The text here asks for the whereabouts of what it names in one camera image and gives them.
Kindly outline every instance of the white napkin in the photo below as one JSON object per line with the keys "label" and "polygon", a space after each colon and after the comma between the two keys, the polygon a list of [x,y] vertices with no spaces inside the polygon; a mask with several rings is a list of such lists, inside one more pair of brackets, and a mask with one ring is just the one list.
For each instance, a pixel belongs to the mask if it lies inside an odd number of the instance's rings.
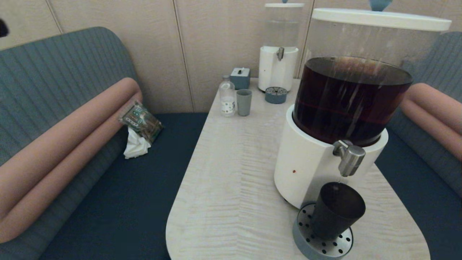
{"label": "white napkin", "polygon": [[147,154],[147,149],[151,147],[144,137],[139,136],[133,129],[128,128],[127,148],[123,152],[125,159],[138,157]]}

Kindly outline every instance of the bottle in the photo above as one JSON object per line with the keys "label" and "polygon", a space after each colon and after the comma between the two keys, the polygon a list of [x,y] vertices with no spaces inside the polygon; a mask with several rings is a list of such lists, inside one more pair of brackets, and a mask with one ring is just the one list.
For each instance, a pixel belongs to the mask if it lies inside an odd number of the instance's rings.
{"label": "bottle", "polygon": [[221,114],[224,117],[232,117],[236,112],[236,93],[234,84],[230,81],[229,75],[223,76],[223,82],[220,83],[220,101]]}

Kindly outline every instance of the dispenser tap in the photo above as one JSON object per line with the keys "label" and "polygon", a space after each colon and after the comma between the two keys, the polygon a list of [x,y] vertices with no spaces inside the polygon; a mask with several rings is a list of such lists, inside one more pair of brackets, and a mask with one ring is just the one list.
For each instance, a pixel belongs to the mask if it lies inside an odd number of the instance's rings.
{"label": "dispenser tap", "polygon": [[281,61],[282,58],[284,57],[284,48],[279,47],[279,50],[278,52],[276,52],[276,54],[278,55],[278,60]]}
{"label": "dispenser tap", "polygon": [[364,149],[347,140],[338,140],[334,143],[335,156],[341,157],[339,164],[340,175],[343,177],[352,176],[363,161],[366,152]]}

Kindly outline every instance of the perforated drip tray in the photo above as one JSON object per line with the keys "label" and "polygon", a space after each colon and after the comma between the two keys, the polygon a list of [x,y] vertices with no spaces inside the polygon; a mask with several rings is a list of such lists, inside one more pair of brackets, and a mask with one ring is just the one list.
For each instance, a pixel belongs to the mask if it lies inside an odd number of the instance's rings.
{"label": "perforated drip tray", "polygon": [[310,260],[342,258],[353,246],[351,228],[345,230],[334,240],[323,240],[316,237],[310,224],[314,209],[315,204],[308,204],[300,209],[292,228],[295,244],[303,255]]}

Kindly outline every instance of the gray-blue backrest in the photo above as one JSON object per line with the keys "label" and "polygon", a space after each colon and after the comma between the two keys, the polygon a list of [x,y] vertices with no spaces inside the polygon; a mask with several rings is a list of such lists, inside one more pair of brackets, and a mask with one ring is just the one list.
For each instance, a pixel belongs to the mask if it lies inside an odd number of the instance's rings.
{"label": "gray-blue backrest", "polygon": [[[413,73],[414,83],[426,83],[462,102],[462,32],[441,35],[417,68]],[[462,167],[456,157],[399,109],[387,128],[406,142],[462,198]]]}
{"label": "gray-blue backrest", "polygon": [[[125,77],[137,81],[128,51],[103,27],[0,51],[0,165]],[[0,259],[38,259],[125,144],[119,132],[29,229],[0,244]]]}

